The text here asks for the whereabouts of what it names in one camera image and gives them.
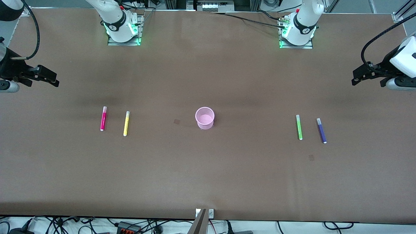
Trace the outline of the black orange power strip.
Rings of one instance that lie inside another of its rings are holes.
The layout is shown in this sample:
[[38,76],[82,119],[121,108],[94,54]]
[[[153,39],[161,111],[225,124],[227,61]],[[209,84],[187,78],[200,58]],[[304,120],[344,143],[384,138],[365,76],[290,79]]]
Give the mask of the black orange power strip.
[[139,234],[139,232],[142,230],[140,226],[127,222],[119,222],[116,226],[116,234]]

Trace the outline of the grey electrical terminal block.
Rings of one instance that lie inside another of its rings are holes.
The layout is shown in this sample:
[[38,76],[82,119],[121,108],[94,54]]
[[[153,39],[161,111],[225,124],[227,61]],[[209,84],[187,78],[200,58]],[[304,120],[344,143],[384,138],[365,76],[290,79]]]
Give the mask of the grey electrical terminal block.
[[234,0],[197,0],[196,2],[197,11],[226,13],[234,9]]

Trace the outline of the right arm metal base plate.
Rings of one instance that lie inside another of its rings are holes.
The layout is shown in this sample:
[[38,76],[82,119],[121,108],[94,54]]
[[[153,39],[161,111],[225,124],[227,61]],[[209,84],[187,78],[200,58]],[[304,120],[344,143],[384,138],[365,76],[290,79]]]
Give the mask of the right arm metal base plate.
[[133,14],[119,28],[119,31],[113,32],[106,28],[109,46],[140,46],[144,28],[144,16]]

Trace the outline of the pink cup holder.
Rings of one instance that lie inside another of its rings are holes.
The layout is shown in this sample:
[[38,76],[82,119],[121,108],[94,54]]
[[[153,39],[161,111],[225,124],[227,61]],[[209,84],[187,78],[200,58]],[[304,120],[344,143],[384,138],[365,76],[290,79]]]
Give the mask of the pink cup holder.
[[210,129],[213,127],[214,116],[214,111],[208,107],[201,107],[195,113],[195,119],[200,129]]

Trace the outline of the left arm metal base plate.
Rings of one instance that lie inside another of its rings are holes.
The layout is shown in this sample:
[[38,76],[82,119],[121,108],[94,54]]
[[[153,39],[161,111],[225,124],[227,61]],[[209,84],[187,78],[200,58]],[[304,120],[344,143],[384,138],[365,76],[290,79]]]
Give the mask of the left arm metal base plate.
[[289,20],[278,21],[279,26],[283,26],[283,29],[279,29],[279,47],[291,48],[291,49],[313,49],[312,39],[317,27],[305,28],[300,31]]

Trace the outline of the purple marker pen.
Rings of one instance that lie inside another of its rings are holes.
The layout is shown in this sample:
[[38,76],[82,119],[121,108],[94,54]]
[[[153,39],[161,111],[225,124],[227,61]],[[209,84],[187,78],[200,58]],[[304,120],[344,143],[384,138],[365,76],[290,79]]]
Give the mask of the purple marker pen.
[[325,133],[324,133],[324,129],[323,129],[323,125],[322,125],[322,122],[321,122],[321,119],[320,118],[317,118],[317,125],[318,125],[319,134],[321,136],[322,143],[323,144],[327,144],[327,139],[326,139],[326,136],[325,136]]

